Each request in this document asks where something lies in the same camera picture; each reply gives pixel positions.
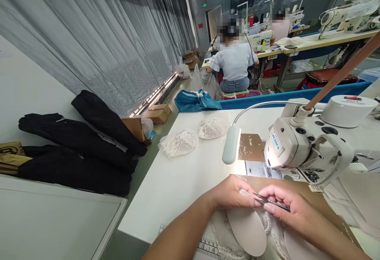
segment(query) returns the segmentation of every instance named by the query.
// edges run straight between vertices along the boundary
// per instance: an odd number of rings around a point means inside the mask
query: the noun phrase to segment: sewing machine lamp
[[[232,126],[228,129],[226,142],[224,144],[222,160],[226,165],[232,165],[236,162],[239,155],[239,146],[240,146],[240,135],[241,128],[236,124],[239,117],[245,113],[247,110],[250,110],[255,107],[269,105],[269,104],[279,104],[279,103],[290,103],[295,105],[306,105],[306,103],[297,102],[297,101],[267,101],[262,103],[257,103],[246,109],[237,115]]]

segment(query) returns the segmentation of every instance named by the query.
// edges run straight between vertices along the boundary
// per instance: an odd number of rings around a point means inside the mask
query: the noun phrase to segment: black garment
[[[108,108],[106,103],[97,95],[82,90],[71,105],[80,113],[83,118],[104,132],[111,138],[114,138],[134,154],[144,156],[147,148],[125,126],[120,117]]]
[[[21,178],[61,184],[95,193],[126,196],[131,175],[120,172],[95,159],[82,158],[69,149],[45,145],[24,146],[25,154],[33,158],[19,167]]]
[[[65,119],[58,113],[39,115],[31,113],[19,120],[19,129],[46,138],[70,148],[85,157],[96,158],[131,174],[137,160],[116,146],[104,141],[86,123]]]

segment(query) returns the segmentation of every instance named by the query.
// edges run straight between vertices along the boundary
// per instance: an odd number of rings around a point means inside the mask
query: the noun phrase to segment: white t-shirt
[[[241,80],[248,75],[247,68],[256,61],[257,56],[248,43],[234,43],[215,55],[210,68],[217,72],[222,68],[223,80]]]

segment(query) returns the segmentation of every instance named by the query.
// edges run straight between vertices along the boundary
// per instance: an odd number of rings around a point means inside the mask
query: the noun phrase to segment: jeans
[[[227,81],[223,80],[220,83],[220,89],[226,93],[242,92],[249,87],[249,79],[245,77],[241,80]]]

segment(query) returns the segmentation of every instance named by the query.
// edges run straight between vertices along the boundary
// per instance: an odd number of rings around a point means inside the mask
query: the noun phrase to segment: red stool
[[[300,82],[296,90],[301,90],[304,85],[306,85],[308,89],[323,88],[338,72],[339,70],[337,69],[307,72],[306,77]],[[353,84],[358,82],[358,80],[355,75],[347,75],[339,85]]]

